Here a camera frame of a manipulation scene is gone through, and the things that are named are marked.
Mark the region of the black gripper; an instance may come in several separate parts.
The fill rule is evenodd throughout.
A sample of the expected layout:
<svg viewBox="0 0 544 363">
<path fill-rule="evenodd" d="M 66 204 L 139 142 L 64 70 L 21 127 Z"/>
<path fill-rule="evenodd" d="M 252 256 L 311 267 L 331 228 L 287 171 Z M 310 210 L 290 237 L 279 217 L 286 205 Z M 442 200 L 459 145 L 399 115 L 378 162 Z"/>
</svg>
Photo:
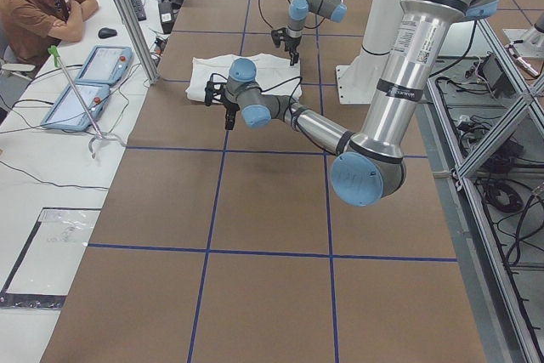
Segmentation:
<svg viewBox="0 0 544 363">
<path fill-rule="evenodd" d="M 301 42 L 301 37 L 291 37 L 288 34 L 284 35 L 284 50 L 289 53 L 290 65 L 298 63 L 299 53 L 298 46 Z"/>
<path fill-rule="evenodd" d="M 224 128 L 230 130 L 235 126 L 236 112 L 240 110 L 240 107 L 227 99 L 224 101 L 224 106 L 226 109 Z"/>
</svg>

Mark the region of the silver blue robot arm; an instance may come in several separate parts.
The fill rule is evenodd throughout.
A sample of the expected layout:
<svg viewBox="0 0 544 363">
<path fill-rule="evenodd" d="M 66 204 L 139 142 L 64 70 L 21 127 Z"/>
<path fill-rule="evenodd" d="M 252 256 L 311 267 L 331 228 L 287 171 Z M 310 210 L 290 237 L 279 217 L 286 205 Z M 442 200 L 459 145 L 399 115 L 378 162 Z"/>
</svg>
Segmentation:
<svg viewBox="0 0 544 363">
<path fill-rule="evenodd" d="M 291 0 L 288 9 L 287 26 L 280 29 L 279 40 L 290 55 L 290 65 L 298 62 L 297 47 L 303 35 L 303 28 L 309 13 L 333 22 L 340 22 L 347 13 L 344 0 Z"/>
<path fill-rule="evenodd" d="M 374 204 L 405 181 L 400 144 L 451 25 L 494 14 L 498 0 L 399 0 L 399 5 L 403 14 L 394 44 L 357 133 L 301 105 L 294 96 L 267 94 L 257 83 L 255 64 L 246 58 L 232 63 L 219 89 L 207 90 L 207 100 L 224 105 L 227 128 L 238 116 L 250 128 L 274 119 L 286 122 L 335 155 L 331 184 L 343 201 L 358 207 Z"/>
</svg>

